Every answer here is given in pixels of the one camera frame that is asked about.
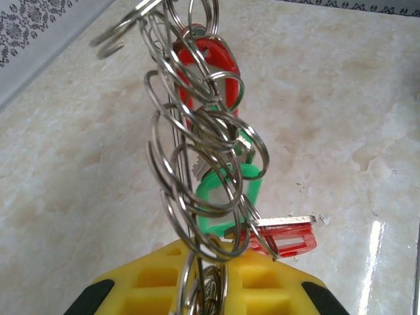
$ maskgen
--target yellow plastic object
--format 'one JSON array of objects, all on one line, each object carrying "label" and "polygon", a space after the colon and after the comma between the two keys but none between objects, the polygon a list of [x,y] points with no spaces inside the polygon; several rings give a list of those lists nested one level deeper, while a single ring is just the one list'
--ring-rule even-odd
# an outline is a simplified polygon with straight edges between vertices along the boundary
[{"label": "yellow plastic object", "polygon": [[[225,248],[232,246],[224,243]],[[177,285],[188,249],[181,240],[97,278],[65,315],[168,315],[176,310]],[[317,278],[248,250],[227,264],[224,315],[319,315],[302,283],[321,289]],[[328,307],[335,301],[327,301]],[[347,314],[322,312],[322,314]]]},{"label": "yellow plastic object", "polygon": [[111,279],[115,284],[94,315],[168,315],[175,311],[177,284],[187,256],[187,247],[178,240],[101,275],[93,283]]}]

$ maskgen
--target marble floor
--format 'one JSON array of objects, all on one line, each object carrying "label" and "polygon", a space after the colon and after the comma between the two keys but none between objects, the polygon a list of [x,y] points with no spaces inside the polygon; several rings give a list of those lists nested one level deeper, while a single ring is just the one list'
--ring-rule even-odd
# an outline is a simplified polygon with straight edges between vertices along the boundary
[{"label": "marble floor", "polygon": [[[117,0],[0,115],[2,314],[62,314],[98,275],[177,238],[145,156],[153,62],[135,31],[105,61],[88,47],[135,4]],[[351,314],[410,314],[420,19],[220,5],[219,33],[246,86],[240,116],[271,157],[261,215],[329,216],[314,226],[318,247],[285,262]]]}]

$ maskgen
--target bundle of key rings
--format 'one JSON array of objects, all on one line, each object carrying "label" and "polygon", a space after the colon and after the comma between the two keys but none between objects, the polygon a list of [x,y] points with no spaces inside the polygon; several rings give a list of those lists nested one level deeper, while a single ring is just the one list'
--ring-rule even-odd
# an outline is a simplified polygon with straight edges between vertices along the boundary
[{"label": "bundle of key rings", "polygon": [[[91,42],[92,46],[102,45],[98,57],[107,58],[123,47],[120,39],[127,31],[139,28],[157,66],[144,77],[147,94],[157,108],[152,139],[147,143],[148,161],[161,185],[172,227],[190,250],[178,285],[176,314],[223,314],[226,263],[249,248],[276,260],[316,246],[310,229],[314,217],[262,219],[254,206],[255,194],[247,193],[250,187],[254,192],[259,189],[268,169],[268,150],[258,133],[238,117],[244,84],[232,51],[217,34],[219,3],[201,3],[204,26],[193,24],[194,0],[189,1],[186,24],[174,1],[143,0]],[[155,77],[167,97],[158,95],[158,87],[152,84]],[[160,141],[161,119],[171,124],[176,138],[170,155]],[[194,166],[189,160],[191,153],[198,157]],[[252,164],[255,154],[261,157],[261,168]],[[196,191],[192,176],[200,183]],[[212,200],[208,185],[218,186],[217,193],[225,201]],[[291,228],[294,224],[300,228],[297,232]],[[290,251],[290,246],[279,246],[275,236],[291,235],[291,231],[305,237],[303,245]],[[232,240],[232,245],[223,246],[221,238]]]}]

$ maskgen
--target black rubber edge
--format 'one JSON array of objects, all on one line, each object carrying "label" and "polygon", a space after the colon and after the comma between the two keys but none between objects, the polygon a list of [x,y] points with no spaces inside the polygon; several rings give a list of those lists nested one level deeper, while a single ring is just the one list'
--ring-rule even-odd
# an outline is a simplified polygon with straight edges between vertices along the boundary
[{"label": "black rubber edge", "polygon": [[102,280],[90,285],[83,290],[64,315],[94,315],[113,286],[112,280]]},{"label": "black rubber edge", "polygon": [[313,282],[303,282],[302,287],[320,315],[349,315],[329,289]]}]

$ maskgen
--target patterned border tile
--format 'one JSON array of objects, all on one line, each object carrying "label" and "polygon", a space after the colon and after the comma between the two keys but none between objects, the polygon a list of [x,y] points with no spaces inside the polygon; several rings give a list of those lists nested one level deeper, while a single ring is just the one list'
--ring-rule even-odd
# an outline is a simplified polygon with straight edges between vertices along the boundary
[{"label": "patterned border tile", "polygon": [[0,67],[44,32],[79,0],[18,0],[0,12]]},{"label": "patterned border tile", "polygon": [[359,11],[368,11],[368,12],[377,12],[377,13],[386,13],[386,14],[399,14],[404,16],[415,16],[420,17],[420,4],[419,8],[409,9],[404,7],[404,2],[401,0],[382,0],[382,1],[373,1],[374,3],[390,3],[389,6],[377,5],[377,4],[366,4],[366,3],[357,3],[354,1],[336,1],[336,0],[276,0],[276,1],[285,1],[291,3],[304,3],[307,5],[321,5],[324,7],[333,7],[333,8],[342,8],[350,10],[359,10]]}]

